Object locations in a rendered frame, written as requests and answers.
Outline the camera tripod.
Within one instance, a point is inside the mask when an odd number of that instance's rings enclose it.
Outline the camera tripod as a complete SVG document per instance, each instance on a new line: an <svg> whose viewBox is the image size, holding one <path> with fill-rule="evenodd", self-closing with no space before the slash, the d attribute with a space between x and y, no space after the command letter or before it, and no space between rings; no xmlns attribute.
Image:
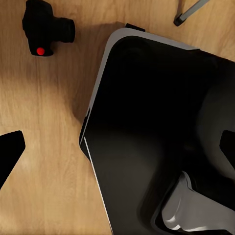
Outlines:
<svg viewBox="0 0 235 235"><path fill-rule="evenodd" d="M176 26L180 26L185 22L185 20L190 17L193 13L195 13L198 9L200 9L202 6L204 6L207 2L210 0L199 0L196 2L192 7L190 7L185 13L180 14L175 20L174 24Z"/></svg>

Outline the digital camera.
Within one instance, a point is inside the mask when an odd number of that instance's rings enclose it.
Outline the digital camera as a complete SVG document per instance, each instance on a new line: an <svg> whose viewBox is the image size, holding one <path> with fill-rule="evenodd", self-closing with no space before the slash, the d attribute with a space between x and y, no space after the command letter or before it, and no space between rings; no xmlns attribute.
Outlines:
<svg viewBox="0 0 235 235"><path fill-rule="evenodd" d="M53 17L52 6L44 0L26 1L22 19L31 54L51 56L52 42L73 43L75 24L72 19Z"/></svg>

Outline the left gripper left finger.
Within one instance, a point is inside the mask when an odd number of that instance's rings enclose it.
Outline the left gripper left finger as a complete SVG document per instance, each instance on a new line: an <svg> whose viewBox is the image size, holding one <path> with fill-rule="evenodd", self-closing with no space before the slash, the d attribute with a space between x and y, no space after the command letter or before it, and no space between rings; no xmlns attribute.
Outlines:
<svg viewBox="0 0 235 235"><path fill-rule="evenodd" d="M0 136L0 189L25 150L21 130Z"/></svg>

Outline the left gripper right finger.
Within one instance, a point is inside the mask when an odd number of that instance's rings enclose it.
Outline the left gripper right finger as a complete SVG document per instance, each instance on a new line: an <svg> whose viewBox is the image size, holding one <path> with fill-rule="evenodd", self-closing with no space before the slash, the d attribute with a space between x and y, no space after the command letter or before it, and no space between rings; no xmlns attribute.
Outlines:
<svg viewBox="0 0 235 235"><path fill-rule="evenodd" d="M219 147L235 170L235 132L224 130Z"/></svg>

